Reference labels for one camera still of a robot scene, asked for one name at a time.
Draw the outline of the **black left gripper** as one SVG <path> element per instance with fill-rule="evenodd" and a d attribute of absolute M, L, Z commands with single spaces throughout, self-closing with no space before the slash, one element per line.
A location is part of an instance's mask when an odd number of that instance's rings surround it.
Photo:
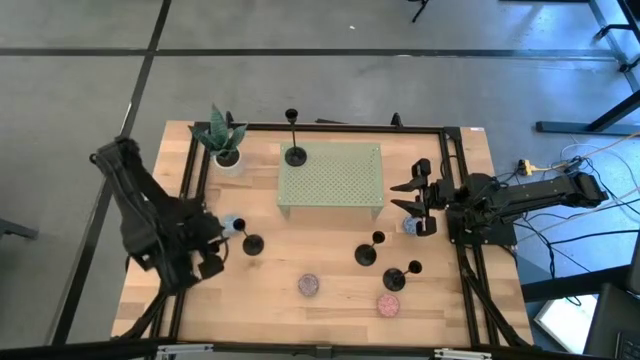
<path fill-rule="evenodd" d="M 198 264 L 202 280 L 210 279 L 224 270 L 224 261 L 217 255 L 221 246 L 228 246 L 229 238 L 221 237 L 223 230 L 219 219 L 211 212 L 196 209 L 187 215 L 187 249 L 207 255 Z"/>

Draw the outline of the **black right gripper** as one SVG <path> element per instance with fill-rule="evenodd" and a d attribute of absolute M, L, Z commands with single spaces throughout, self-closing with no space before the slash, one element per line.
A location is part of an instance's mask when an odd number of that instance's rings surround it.
<path fill-rule="evenodd" d="M 444 210 L 453 200 L 453 183 L 450 180 L 438 179 L 429 184 L 431 163 L 426 158 L 419 159 L 411 167 L 411 180 L 407 183 L 392 186 L 391 191 L 413 192 L 422 189 L 422 202 L 392 199 L 391 203 L 408 213 L 404 220 L 404 229 L 408 234 L 426 237 L 437 231 L 436 219 L 429 211 Z"/>

